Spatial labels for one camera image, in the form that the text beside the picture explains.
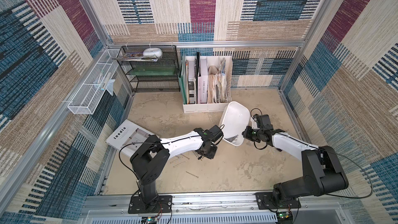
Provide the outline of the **white plastic storage box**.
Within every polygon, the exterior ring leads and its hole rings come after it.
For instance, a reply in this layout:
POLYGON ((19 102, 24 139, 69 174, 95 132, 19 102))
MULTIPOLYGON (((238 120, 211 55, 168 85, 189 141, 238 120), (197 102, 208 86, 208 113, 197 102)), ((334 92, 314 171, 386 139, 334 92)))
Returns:
POLYGON ((228 144, 233 146, 240 146, 244 142, 242 132, 246 129, 251 119, 249 110, 238 102, 230 102, 222 114, 219 125, 223 125, 222 131, 224 137, 223 141, 227 142, 225 138, 230 138, 238 135, 238 138, 228 144))

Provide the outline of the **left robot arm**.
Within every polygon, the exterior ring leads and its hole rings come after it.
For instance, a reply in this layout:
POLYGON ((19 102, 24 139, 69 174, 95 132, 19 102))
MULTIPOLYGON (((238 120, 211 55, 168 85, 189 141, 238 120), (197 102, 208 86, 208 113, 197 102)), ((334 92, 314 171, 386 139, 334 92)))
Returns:
POLYGON ((155 182, 169 159, 189 151, 196 152, 201 158, 213 159, 222 138, 223 131, 217 125, 209 130, 195 128, 188 134, 175 138, 149 136, 130 158, 143 202, 146 205, 157 202, 155 182))

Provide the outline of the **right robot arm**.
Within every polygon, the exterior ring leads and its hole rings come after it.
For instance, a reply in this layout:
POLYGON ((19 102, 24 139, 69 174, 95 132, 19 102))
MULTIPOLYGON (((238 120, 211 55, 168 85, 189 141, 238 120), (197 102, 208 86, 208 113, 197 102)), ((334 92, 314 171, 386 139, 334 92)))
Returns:
POLYGON ((348 188, 348 178, 332 147, 311 145, 281 129, 274 129, 268 115, 255 114, 252 124, 243 132, 244 138, 285 151, 302 163, 302 177, 274 185, 272 201, 275 205, 280 206, 298 197, 319 197, 348 188))

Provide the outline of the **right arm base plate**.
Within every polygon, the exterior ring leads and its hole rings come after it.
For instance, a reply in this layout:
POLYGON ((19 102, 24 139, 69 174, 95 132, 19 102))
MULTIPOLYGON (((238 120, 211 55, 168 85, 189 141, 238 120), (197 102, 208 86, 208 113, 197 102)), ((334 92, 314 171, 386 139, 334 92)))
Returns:
POLYGON ((299 200, 278 200, 272 191, 267 192, 256 192, 255 193, 257 205, 259 209, 262 210, 280 210, 280 209, 292 209, 301 208, 301 203, 299 200))

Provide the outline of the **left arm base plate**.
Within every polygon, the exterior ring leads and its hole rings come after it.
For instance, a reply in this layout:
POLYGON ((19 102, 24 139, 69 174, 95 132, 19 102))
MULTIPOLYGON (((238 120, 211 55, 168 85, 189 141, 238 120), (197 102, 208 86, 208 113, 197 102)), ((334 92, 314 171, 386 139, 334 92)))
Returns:
POLYGON ((171 195, 159 195, 150 203, 145 203, 141 196, 132 196, 127 212, 129 214, 170 213, 172 203, 173 197, 171 195))

